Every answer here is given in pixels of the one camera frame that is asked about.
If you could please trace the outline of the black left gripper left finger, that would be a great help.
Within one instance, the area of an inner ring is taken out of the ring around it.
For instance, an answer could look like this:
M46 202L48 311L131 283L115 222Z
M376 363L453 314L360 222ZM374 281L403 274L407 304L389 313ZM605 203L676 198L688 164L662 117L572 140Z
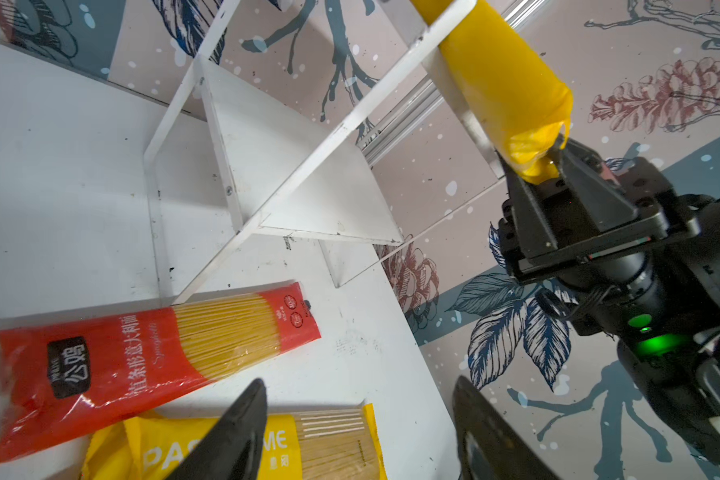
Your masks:
M266 386L257 378L167 479L256 479L266 422Z

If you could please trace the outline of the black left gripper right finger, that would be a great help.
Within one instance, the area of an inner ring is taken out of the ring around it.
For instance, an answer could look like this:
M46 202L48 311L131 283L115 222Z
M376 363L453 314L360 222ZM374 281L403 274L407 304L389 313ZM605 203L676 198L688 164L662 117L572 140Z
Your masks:
M464 376L456 381L452 408L463 479L559 479Z

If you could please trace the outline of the yellow spaghetti pack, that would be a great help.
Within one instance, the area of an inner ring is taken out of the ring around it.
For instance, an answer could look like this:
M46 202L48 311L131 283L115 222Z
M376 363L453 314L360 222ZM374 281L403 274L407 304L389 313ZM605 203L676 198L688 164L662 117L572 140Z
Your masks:
M384 479L372 405L135 416L93 434L83 479Z
M523 38L486 1L439 49L481 128L523 180L538 185L559 176L548 151L566 143L574 96Z

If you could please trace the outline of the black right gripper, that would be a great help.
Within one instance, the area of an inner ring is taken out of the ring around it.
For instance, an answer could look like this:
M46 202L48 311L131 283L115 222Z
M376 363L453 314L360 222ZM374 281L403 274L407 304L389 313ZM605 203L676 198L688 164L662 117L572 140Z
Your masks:
M559 136L559 176L533 185L500 157L509 199L499 248L510 276L527 284L579 267L683 241L701 231L696 213L652 163L611 171L590 147Z

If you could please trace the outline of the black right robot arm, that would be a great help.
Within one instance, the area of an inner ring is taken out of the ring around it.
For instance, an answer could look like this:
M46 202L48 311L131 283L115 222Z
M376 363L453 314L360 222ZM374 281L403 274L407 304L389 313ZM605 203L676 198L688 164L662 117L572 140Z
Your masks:
M613 169L559 140L540 184L505 169L499 248L553 321L605 333L655 414L720 466L720 198L678 194L648 160Z

